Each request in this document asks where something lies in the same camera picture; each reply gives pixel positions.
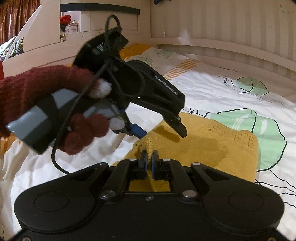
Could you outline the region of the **left hand maroon glove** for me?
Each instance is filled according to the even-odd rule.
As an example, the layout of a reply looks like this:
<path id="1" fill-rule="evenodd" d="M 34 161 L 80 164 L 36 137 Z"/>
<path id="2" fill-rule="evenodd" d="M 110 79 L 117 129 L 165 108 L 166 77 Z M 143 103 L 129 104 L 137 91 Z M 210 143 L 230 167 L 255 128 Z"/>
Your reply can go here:
<path id="1" fill-rule="evenodd" d="M 16 76 L 1 80 L 1 137 L 11 134 L 8 123 L 16 120 L 47 94 L 60 89 L 68 89 L 76 93 L 93 80 L 93 73 L 87 69 L 54 65 L 32 68 Z M 121 117 L 108 120 L 102 114 L 94 114 L 85 118 L 82 114 L 74 114 L 69 121 L 70 132 L 59 145 L 59 149 L 69 155 L 79 153 L 90 145 L 94 138 L 104 137 L 108 130 L 121 130 L 125 124 Z"/>

